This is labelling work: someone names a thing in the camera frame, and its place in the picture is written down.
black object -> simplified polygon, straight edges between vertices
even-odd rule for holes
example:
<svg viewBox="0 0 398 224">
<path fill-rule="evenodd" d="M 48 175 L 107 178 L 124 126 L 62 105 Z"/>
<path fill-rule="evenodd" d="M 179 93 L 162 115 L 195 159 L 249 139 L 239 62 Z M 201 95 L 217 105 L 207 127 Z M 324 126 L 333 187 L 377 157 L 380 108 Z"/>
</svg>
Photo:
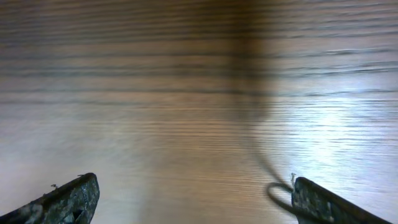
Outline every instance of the black object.
<svg viewBox="0 0 398 224">
<path fill-rule="evenodd" d="M 97 177 L 88 173 L 0 217 L 1 224 L 89 224 L 100 198 Z"/>
<path fill-rule="evenodd" d="M 271 193 L 275 187 L 292 194 L 292 207 Z M 391 224 L 304 177 L 296 179 L 294 189 L 285 184 L 271 183 L 266 191 L 272 201 L 296 215 L 299 224 Z"/>
</svg>

wooden surface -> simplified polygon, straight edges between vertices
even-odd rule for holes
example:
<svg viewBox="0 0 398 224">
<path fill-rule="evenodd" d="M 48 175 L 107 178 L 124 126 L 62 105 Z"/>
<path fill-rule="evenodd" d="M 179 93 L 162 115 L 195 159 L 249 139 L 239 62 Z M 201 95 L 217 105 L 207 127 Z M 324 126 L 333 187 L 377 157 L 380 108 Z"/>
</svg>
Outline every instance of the wooden surface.
<svg viewBox="0 0 398 224">
<path fill-rule="evenodd" d="M 95 224 L 297 223 L 255 148 L 398 223 L 397 20 L 396 0 L 3 1 L 0 213 L 94 172 Z"/>
</svg>

brown wooden tabletop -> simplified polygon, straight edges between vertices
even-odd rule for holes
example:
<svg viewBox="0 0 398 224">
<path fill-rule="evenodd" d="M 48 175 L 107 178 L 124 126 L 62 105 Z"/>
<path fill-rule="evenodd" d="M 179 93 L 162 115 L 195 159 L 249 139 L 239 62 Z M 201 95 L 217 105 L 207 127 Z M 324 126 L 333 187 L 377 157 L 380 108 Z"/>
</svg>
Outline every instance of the brown wooden tabletop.
<svg viewBox="0 0 398 224">
<path fill-rule="evenodd" d="M 397 21 L 396 0 L 5 0 L 0 214 L 94 172 L 95 224 L 297 223 L 255 148 L 398 223 Z"/>
</svg>

wooden table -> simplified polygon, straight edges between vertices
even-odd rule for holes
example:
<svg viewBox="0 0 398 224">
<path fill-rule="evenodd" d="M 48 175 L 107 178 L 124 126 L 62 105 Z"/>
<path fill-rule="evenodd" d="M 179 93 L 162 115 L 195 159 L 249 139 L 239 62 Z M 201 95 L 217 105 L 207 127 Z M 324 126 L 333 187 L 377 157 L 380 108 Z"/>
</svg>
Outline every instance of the wooden table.
<svg viewBox="0 0 398 224">
<path fill-rule="evenodd" d="M 398 223 L 397 20 L 396 0 L 3 1 L 0 213 L 94 172 L 95 224 L 297 223 L 255 149 Z"/>
</svg>

wood grain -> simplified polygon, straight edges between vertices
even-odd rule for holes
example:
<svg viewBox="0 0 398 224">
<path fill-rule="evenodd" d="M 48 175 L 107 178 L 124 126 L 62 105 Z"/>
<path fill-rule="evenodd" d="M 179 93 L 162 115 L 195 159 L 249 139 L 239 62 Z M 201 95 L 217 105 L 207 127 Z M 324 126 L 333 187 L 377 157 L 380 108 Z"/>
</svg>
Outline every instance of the wood grain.
<svg viewBox="0 0 398 224">
<path fill-rule="evenodd" d="M 397 19 L 395 0 L 3 1 L 0 213 L 94 172 L 93 223 L 296 223 L 255 149 L 398 223 Z"/>
</svg>

